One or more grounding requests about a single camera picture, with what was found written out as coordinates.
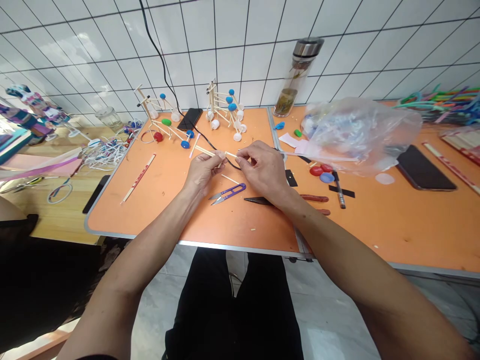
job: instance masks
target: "blue plastic piece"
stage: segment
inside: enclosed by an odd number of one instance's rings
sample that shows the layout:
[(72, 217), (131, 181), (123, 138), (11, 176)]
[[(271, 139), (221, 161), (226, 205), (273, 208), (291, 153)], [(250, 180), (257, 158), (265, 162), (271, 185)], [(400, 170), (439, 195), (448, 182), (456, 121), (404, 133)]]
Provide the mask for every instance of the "blue plastic piece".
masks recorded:
[(285, 121), (282, 121), (275, 126), (275, 129), (282, 130), (284, 127), (285, 127)]
[(320, 180), (325, 184), (330, 184), (335, 180), (335, 178), (331, 173), (324, 172), (322, 175), (320, 175)]

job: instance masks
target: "person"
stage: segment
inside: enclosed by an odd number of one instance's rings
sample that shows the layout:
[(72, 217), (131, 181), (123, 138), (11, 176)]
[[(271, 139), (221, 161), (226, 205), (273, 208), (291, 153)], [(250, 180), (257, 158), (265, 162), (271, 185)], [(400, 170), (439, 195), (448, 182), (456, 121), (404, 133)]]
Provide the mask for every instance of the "person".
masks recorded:
[[(142, 292), (209, 194), (212, 177), (225, 168), (225, 155), (215, 154), (192, 160), (178, 195), (113, 263), (58, 360), (130, 358)], [(291, 220), (326, 274), (355, 302), (382, 359), (474, 358), (462, 336), (412, 284), (288, 186), (278, 151), (255, 141), (237, 156), (249, 186)], [(173, 329), (165, 335), (164, 359), (303, 358), (282, 258), (249, 253), (248, 260), (233, 298), (225, 251), (198, 248)]]

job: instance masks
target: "black tape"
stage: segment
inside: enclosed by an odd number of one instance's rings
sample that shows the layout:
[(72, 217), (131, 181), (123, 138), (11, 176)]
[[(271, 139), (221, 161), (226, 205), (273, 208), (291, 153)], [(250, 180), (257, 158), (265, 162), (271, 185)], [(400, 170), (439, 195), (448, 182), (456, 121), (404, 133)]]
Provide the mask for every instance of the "black tape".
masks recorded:
[[(339, 192), (339, 188), (336, 187), (336, 186), (328, 185), (328, 189), (329, 189), (330, 191), (335, 192), (335, 193), (338, 193), (338, 192)], [(341, 192), (343, 193), (343, 195), (355, 199), (355, 191), (350, 191), (350, 190), (342, 189)]]
[(286, 176), (286, 180), (288, 181), (288, 185), (290, 185), (290, 187), (294, 188), (298, 186), (297, 180), (295, 180), (292, 170), (285, 170), (285, 176)]

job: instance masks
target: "black phone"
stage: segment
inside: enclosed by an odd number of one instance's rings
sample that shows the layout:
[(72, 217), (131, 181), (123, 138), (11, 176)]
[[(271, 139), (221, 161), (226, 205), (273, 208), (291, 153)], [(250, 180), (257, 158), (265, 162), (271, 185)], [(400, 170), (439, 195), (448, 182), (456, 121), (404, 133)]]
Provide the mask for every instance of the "black phone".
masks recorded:
[(88, 199), (88, 202), (86, 203), (85, 207), (83, 208), (83, 211), (81, 212), (82, 214), (88, 214), (90, 211), (90, 208), (94, 204), (95, 200), (97, 200), (97, 197), (100, 195), (100, 192), (104, 188), (105, 184), (109, 180), (110, 175), (105, 175), (104, 177), (101, 178), (100, 182), (96, 186), (95, 191), (93, 194), (90, 196), (90, 199)]
[(185, 116), (183, 117), (183, 120), (178, 124), (176, 128), (183, 131), (192, 130), (197, 124), (197, 121), (199, 120), (200, 115), (202, 115), (203, 112), (204, 111), (202, 109), (196, 109), (193, 107), (189, 108)]
[(453, 191), (457, 189), (457, 186), (414, 145), (410, 145), (398, 157), (396, 167), (417, 190)]

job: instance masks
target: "blue bottle cap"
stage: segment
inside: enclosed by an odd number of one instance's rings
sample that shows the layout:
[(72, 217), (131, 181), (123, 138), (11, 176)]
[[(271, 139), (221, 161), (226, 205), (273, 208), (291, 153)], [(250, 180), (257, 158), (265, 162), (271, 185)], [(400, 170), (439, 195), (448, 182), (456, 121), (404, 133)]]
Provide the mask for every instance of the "blue bottle cap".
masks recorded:
[(335, 180), (335, 178), (331, 173), (324, 172), (322, 175), (320, 175), (320, 180), (325, 184), (330, 184)]

